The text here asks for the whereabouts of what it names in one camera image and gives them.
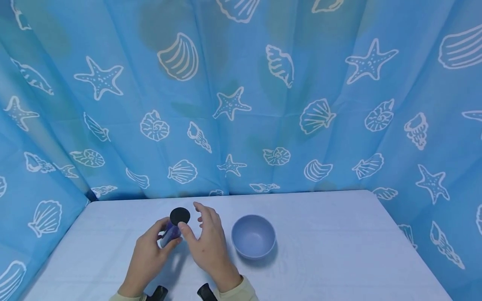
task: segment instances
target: table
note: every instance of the table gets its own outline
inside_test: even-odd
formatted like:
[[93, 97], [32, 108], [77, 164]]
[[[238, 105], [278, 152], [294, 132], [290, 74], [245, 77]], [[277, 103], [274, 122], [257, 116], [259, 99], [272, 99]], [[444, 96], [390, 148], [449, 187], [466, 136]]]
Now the table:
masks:
[[[240, 273], [264, 301], [448, 301], [435, 276], [369, 191], [94, 202], [72, 225], [25, 301], [107, 301], [123, 281], [136, 239], [176, 207], [191, 212], [196, 236], [198, 201], [221, 216]], [[265, 216], [278, 244], [262, 262], [242, 260], [231, 243], [234, 222]], [[169, 289], [166, 300], [200, 301], [210, 282], [185, 242], [149, 285]]]

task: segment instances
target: beige sleeve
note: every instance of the beige sleeve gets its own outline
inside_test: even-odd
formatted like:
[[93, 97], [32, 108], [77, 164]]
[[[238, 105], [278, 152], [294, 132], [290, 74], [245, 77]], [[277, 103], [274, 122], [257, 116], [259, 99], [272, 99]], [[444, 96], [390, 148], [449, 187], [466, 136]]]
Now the beige sleeve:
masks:
[[253, 286], [245, 276], [243, 276], [243, 281], [236, 288], [225, 293], [220, 293], [216, 289], [214, 295], [218, 301], [259, 301]]
[[146, 298], [146, 294], [143, 294], [141, 297], [137, 298], [127, 298], [116, 293], [114, 296], [110, 297], [109, 301], [146, 301]]

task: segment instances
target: blue curtain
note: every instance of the blue curtain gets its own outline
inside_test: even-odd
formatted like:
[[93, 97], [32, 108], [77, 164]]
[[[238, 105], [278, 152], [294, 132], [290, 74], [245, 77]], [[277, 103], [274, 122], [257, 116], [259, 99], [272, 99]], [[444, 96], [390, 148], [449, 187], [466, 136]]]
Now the blue curtain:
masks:
[[349, 189], [376, 194], [454, 300], [482, 299], [481, 11], [1, 1], [0, 301], [88, 198]]

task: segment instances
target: bowl rim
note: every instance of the bowl rim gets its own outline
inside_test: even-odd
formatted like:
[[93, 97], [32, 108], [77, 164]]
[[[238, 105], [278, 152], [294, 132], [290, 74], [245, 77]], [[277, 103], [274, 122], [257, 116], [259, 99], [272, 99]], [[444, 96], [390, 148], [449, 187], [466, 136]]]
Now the bowl rim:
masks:
[[[273, 244], [271, 245], [271, 247], [269, 248], [269, 250], [268, 250], [267, 252], [265, 252], [263, 255], [260, 255], [260, 256], [248, 256], [248, 255], [244, 254], [243, 252], [241, 252], [241, 251], [238, 249], [238, 247], [236, 246], [236, 244], [234, 243], [234, 239], [233, 239], [233, 230], [234, 230], [234, 227], [238, 224], [238, 222], [239, 222], [240, 220], [242, 220], [243, 218], [248, 217], [248, 216], [255, 216], [255, 217], [258, 217], [258, 218], [261, 218], [261, 219], [265, 220], [266, 222], [268, 222], [269, 226], [270, 226], [271, 229], [273, 230], [273, 234], [274, 234]], [[259, 215], [259, 214], [246, 214], [246, 215], [243, 215], [243, 216], [241, 216], [240, 218], [238, 218], [238, 219], [234, 222], [233, 226], [231, 227], [231, 243], [233, 244], [234, 249], [236, 249], [236, 251], [237, 251], [241, 256], [243, 256], [243, 257], [245, 257], [245, 258], [248, 258], [248, 259], [261, 259], [261, 258], [265, 257], [266, 255], [270, 254], [271, 251], [273, 251], [274, 246], [276, 245], [276, 241], [277, 241], [276, 231], [275, 231], [275, 229], [274, 229], [274, 227], [273, 227], [273, 224], [272, 224], [266, 217], [261, 216], [261, 215]]]

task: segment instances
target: blue bowl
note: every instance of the blue bowl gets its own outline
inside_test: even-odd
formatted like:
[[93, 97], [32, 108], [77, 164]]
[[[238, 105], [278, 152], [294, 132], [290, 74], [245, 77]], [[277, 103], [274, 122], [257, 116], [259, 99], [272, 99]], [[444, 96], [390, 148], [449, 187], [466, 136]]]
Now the blue bowl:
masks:
[[267, 256], [276, 244], [273, 225], [262, 216], [245, 215], [231, 230], [234, 248], [244, 258], [257, 260]]

